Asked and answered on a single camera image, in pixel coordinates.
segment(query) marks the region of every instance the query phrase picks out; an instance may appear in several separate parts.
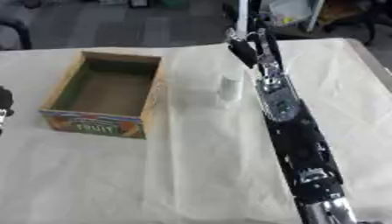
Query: white tablecloth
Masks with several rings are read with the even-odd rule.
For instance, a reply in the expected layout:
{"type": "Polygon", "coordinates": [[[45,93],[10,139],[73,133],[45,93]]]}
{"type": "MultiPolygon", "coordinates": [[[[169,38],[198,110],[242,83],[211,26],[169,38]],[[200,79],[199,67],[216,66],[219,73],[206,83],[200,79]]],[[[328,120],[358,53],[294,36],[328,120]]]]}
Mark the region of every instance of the white tablecloth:
{"type": "MultiPolygon", "coordinates": [[[[392,95],[343,39],[280,45],[358,218],[392,222],[392,95]]],[[[49,129],[38,108],[78,49],[0,52],[16,110],[0,137],[0,223],[300,223],[249,79],[239,105],[216,101],[224,45],[91,50],[164,56],[148,140],[49,129]]]]}

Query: cardboard box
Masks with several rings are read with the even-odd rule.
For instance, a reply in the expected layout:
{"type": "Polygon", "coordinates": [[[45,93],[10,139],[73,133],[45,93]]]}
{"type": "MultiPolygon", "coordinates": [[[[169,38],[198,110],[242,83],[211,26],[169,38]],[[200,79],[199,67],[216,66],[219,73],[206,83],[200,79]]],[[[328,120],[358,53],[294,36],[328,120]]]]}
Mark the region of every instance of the cardboard box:
{"type": "Polygon", "coordinates": [[[82,52],[39,111],[55,130],[145,138],[163,82],[159,57],[82,52]]]}

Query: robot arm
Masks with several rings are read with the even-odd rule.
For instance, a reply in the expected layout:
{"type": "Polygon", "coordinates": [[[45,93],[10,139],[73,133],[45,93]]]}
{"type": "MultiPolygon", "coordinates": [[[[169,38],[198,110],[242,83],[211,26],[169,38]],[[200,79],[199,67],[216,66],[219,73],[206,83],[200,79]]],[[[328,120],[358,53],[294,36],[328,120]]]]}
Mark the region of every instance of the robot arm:
{"type": "Polygon", "coordinates": [[[278,162],[304,224],[356,224],[329,146],[311,112],[284,73],[277,42],[258,18],[247,39],[227,32],[229,50],[248,67],[278,162]],[[255,50],[248,41],[255,43],[255,50]]]}

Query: white pole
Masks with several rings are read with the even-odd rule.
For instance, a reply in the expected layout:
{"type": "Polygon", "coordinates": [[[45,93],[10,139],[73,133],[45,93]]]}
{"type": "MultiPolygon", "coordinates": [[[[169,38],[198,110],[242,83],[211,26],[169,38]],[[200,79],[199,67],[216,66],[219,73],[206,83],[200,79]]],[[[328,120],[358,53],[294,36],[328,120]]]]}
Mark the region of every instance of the white pole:
{"type": "Polygon", "coordinates": [[[248,34],[248,0],[239,0],[240,9],[238,10],[237,35],[245,39],[248,34]]]}

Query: office chair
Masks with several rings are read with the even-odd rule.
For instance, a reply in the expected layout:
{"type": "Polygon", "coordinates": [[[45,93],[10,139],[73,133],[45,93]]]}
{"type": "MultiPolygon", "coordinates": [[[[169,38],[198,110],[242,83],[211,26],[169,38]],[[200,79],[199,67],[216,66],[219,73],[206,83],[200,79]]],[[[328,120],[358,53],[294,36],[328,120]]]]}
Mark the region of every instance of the office chair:
{"type": "Polygon", "coordinates": [[[32,40],[30,38],[29,29],[22,21],[11,17],[0,16],[0,25],[9,27],[17,33],[22,49],[32,49],[32,40]]]}
{"type": "Polygon", "coordinates": [[[364,10],[363,13],[338,19],[331,24],[324,26],[324,31],[332,32],[338,26],[364,24],[367,27],[369,37],[365,41],[366,46],[370,46],[375,40],[376,30],[375,25],[386,25],[392,28],[392,20],[382,17],[383,14],[388,14],[388,5],[391,4],[389,0],[370,0],[370,7],[364,10]]]}

